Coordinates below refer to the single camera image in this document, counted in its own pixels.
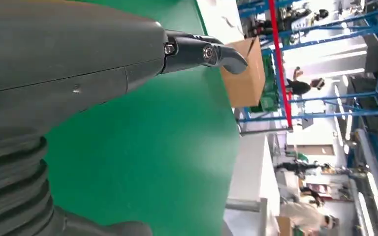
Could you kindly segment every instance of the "shelf rack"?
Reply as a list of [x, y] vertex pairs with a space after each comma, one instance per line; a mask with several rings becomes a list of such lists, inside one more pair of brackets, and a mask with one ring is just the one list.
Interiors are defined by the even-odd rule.
[[[276, 8], [291, 5], [292, 3], [301, 0], [279, 0], [275, 2]], [[266, 0], [256, 0], [241, 4], [238, 6], [238, 12], [241, 18], [249, 17], [251, 15], [262, 14], [267, 10], [270, 10], [271, 4]]]
[[[341, 117], [341, 116], [378, 116], [378, 109], [374, 110], [367, 110], [362, 109], [360, 107], [355, 106], [348, 106], [348, 105], [342, 105], [344, 108], [347, 106], [347, 110], [349, 112], [344, 113], [303, 113], [301, 115], [292, 116], [291, 114], [291, 107], [290, 105], [292, 103], [303, 103], [306, 101], [315, 101], [320, 100], [323, 101], [324, 104], [333, 104], [338, 105], [338, 103], [332, 103], [330, 100], [338, 100], [343, 98], [361, 98], [361, 97], [373, 97], [378, 105], [378, 78], [377, 78], [377, 86], [376, 89], [372, 92], [364, 92], [364, 93], [354, 93], [354, 94], [346, 94], [341, 96], [326, 96], [326, 97], [315, 97], [315, 98], [307, 98], [307, 99], [296, 99], [291, 100], [288, 99], [288, 94], [286, 93], [286, 87], [285, 87], [285, 79], [284, 79], [284, 73], [283, 73], [283, 63], [282, 63], [282, 53], [283, 51], [297, 49], [297, 48], [303, 48], [308, 47], [316, 44], [321, 43], [327, 43], [327, 42], [333, 42], [338, 40], [343, 40], [347, 38], [353, 38], [358, 36], [364, 36], [369, 34], [378, 34], [378, 24], [374, 23], [374, 21], [377, 20], [378, 17], [378, 11], [371, 12], [365, 15], [358, 15], [354, 17], [350, 17], [343, 20], [333, 21], [325, 25], [318, 25], [318, 26], [312, 26], [308, 28], [303, 28], [299, 30], [291, 30], [291, 31], [282, 31], [278, 32], [277, 27], [277, 20], [276, 20], [276, 8], [280, 7], [280, 4], [285, 4], [288, 1], [279, 1], [277, 3], [274, 2], [274, 0], [268, 0], [267, 5], [269, 7], [271, 21], [272, 21], [272, 28], [273, 28], [273, 35], [266, 37], [266, 40], [272, 40], [274, 49], [266, 48], [262, 49], [263, 55], [272, 55], [275, 63], [274, 63], [274, 69], [275, 69], [275, 75], [276, 75], [276, 81], [278, 85], [278, 91], [280, 95], [280, 104], [279, 108], [281, 109], [281, 116], [276, 117], [257, 117], [257, 118], [250, 118], [247, 116], [244, 119], [238, 120], [239, 122], [252, 122], [252, 121], [275, 121], [275, 120], [286, 120], [288, 127], [286, 127], [286, 130], [292, 130], [292, 120], [293, 119], [310, 119], [310, 118], [329, 118], [329, 117]], [[370, 21], [371, 24], [369, 26], [347, 26], [344, 25], [351, 22], [356, 21]], [[348, 28], [350, 30], [349, 34], [339, 34], [335, 35], [333, 37], [327, 38], [327, 39], [321, 39], [321, 40], [315, 40], [315, 41], [309, 41], [306, 43], [298, 43], [295, 45], [288, 45], [288, 46], [280, 46], [281, 39], [285, 37], [290, 37], [291, 35], [298, 34], [298, 33], [308, 33], [313, 30], [338, 30], [338, 29], [345, 29]]]

